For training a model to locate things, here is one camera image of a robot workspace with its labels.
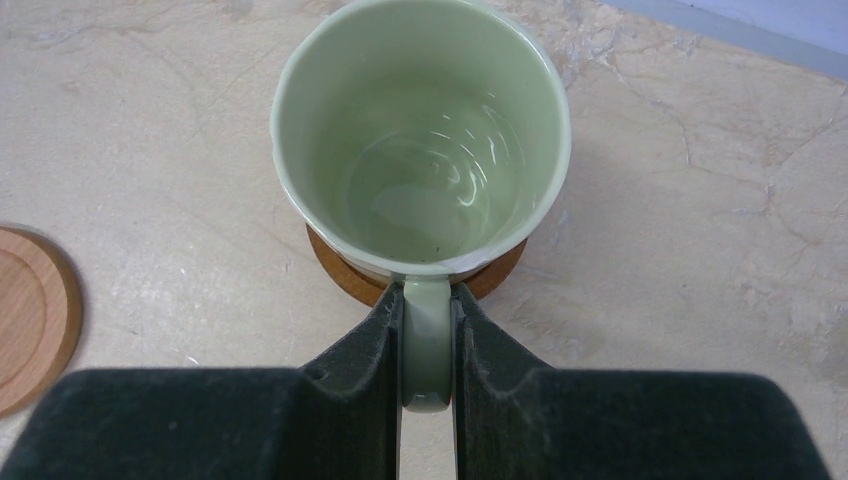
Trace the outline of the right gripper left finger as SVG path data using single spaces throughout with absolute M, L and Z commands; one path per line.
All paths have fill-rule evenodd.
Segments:
M 299 368 L 90 369 L 40 401 L 5 479 L 394 479 L 402 291 Z

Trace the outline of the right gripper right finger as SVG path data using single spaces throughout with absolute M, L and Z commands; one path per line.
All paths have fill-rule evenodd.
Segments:
M 793 402 L 729 372 L 558 369 L 452 292 L 461 479 L 826 479 Z

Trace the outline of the dark grooved wooden coaster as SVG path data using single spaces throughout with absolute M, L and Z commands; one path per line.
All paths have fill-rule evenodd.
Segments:
M 305 228 L 312 250 L 328 276 L 360 303 L 369 307 L 375 306 L 391 278 L 363 273 L 334 251 L 309 225 Z M 463 283 L 476 299 L 485 298 L 516 268 L 527 243 L 527 239 L 523 240 L 509 252 L 472 273 L 451 276 L 450 284 Z

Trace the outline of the light green mug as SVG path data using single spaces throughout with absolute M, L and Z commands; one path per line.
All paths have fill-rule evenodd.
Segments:
M 402 287 L 402 405 L 445 409 L 451 283 L 527 239 L 566 178 L 569 107 L 550 56 L 482 1 L 355 1 L 290 55 L 270 135 L 311 229 Z

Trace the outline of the brown wooden round coaster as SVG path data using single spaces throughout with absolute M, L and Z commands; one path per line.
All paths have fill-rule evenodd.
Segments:
M 83 323 L 70 257 L 33 231 L 1 228 L 1 416 L 35 402 L 62 375 Z

